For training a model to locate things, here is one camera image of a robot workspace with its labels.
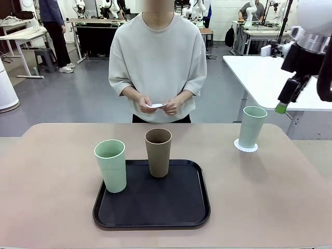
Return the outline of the person's right hand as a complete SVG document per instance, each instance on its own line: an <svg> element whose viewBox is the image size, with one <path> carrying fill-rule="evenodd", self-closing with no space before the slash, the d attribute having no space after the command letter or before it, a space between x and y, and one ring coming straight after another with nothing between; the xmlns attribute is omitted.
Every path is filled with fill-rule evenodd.
<svg viewBox="0 0 332 249"><path fill-rule="evenodd" d="M139 97L139 107L140 111L146 114L152 114L156 111L155 108L151 108L152 103L150 101L150 98L148 96L140 96Z"/></svg>

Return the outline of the person's left hand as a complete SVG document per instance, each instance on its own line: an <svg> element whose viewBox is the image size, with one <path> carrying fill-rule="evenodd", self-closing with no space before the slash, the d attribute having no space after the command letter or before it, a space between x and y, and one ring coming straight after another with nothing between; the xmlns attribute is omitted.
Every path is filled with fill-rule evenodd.
<svg viewBox="0 0 332 249"><path fill-rule="evenodd" d="M178 113L178 109L180 108L181 103L177 98L173 98L167 101L167 104L162 107L163 111L169 115L174 116Z"/></svg>

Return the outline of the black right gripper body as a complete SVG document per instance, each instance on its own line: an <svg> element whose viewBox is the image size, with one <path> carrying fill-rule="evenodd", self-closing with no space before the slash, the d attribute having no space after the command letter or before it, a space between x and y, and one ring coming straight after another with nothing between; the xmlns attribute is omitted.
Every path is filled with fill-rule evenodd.
<svg viewBox="0 0 332 249"><path fill-rule="evenodd" d="M322 67L325 55L307 51L292 44L281 69L290 73L296 72L300 75L318 75Z"/></svg>

